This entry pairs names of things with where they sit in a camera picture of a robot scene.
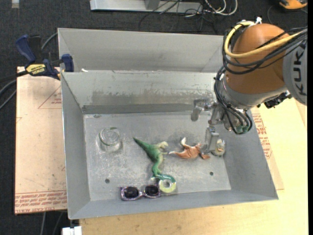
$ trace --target gray metal bin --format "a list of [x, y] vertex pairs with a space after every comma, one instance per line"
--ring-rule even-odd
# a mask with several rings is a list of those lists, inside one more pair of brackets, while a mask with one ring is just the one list
[[[218, 125], [223, 157], [164, 155], [161, 169], [175, 177], [177, 192], [121, 201], [120, 187], [142, 189], [152, 176], [133, 137], [167, 141], [165, 151], [181, 151], [183, 137], [205, 143], [208, 114], [195, 122], [190, 116], [194, 99], [215, 99], [221, 45], [221, 36], [59, 29], [60, 56], [71, 54], [75, 64], [61, 79], [70, 219], [277, 199], [256, 129], [237, 136]], [[96, 142], [110, 126], [123, 143], [115, 153]]]

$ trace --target green toy dinosaur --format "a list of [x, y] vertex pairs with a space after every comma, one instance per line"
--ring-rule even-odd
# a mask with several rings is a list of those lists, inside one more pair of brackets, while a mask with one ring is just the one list
[[166, 174], [161, 174], [161, 170], [159, 169], [159, 165], [163, 162], [163, 154], [167, 154], [166, 152], [161, 152], [161, 149], [164, 149], [168, 146], [168, 143], [163, 141], [158, 144], [148, 144], [139, 139], [134, 138], [134, 141], [145, 150], [149, 158], [152, 160], [154, 165], [152, 166], [152, 178], [158, 178], [160, 180], [159, 187], [160, 190], [165, 193], [171, 193], [176, 189], [176, 180]]

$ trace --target black carpet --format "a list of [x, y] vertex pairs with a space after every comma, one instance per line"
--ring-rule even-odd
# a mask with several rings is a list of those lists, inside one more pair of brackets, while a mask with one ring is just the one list
[[[26, 59], [15, 47], [15, 41], [22, 35], [40, 35], [45, 41], [59, 27], [90, 28], [126, 31], [179, 32], [188, 34], [218, 34], [224, 32], [242, 19], [263, 18], [282, 29], [307, 25], [308, 14], [303, 11], [284, 12], [273, 6], [271, 0], [238, 0], [234, 15], [208, 16], [201, 22], [197, 17], [184, 19], [175, 13], [138, 12], [91, 12], [90, 0], [20, 0], [19, 9], [12, 8], [12, 0], [0, 0], [0, 79], [14, 75], [16, 66], [24, 66]], [[58, 58], [57, 40], [53, 39], [43, 57]], [[0, 89], [6, 82], [0, 83]], [[12, 86], [0, 97], [0, 105], [14, 90]], [[16, 97], [14, 96], [0, 110], [0, 235], [38, 235], [43, 214], [14, 215], [14, 171], [15, 171], [15, 122]], [[60, 212], [48, 212], [44, 234], [52, 234]], [[61, 217], [59, 227], [69, 226], [67, 215]]]

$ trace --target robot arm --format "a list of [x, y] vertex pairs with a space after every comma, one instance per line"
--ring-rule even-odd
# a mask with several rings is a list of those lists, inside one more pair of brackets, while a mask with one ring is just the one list
[[214, 108], [205, 105], [213, 110], [210, 122], [223, 122], [226, 129], [244, 134], [252, 127], [247, 110], [254, 106], [270, 108], [291, 96], [306, 105], [307, 37], [307, 27], [285, 32], [267, 23], [235, 25], [224, 38], [223, 66], [214, 85], [217, 102]]

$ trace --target yellow cable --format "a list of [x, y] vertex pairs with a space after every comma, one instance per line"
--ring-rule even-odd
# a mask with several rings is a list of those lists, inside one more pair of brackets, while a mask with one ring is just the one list
[[230, 57], [233, 57], [233, 58], [242, 58], [242, 57], [247, 57], [247, 56], [251, 56], [251, 55], [255, 55], [255, 54], [258, 54], [262, 51], [265, 51], [265, 50], [268, 50], [270, 48], [273, 48], [273, 47], [276, 47], [278, 45], [282, 45], [286, 42], [288, 42], [289, 40], [291, 40], [292, 38], [294, 38], [295, 36], [299, 35], [300, 33], [302, 33], [302, 31], [298, 32], [298, 33], [295, 33], [293, 35], [290, 35], [286, 38], [283, 38], [281, 40], [278, 40], [278, 41], [275, 41], [273, 43], [270, 43], [268, 45], [265, 45], [261, 48], [258, 48], [258, 49], [254, 49], [254, 50], [251, 50], [251, 51], [248, 51], [248, 52], [245, 52], [245, 53], [241, 53], [241, 54], [234, 54], [232, 52], [230, 52], [228, 50], [228, 46], [229, 46], [229, 41], [231, 39], [231, 37], [233, 36], [233, 34], [242, 26], [249, 26], [249, 25], [254, 25], [254, 22], [251, 22], [251, 21], [243, 21], [243, 22], [240, 22], [240, 24], [237, 24], [235, 25], [232, 30], [229, 32], [229, 34], [227, 35], [226, 37], [226, 40], [225, 40], [225, 44], [224, 44], [224, 51], [226, 53], [226, 55], [230, 56]]

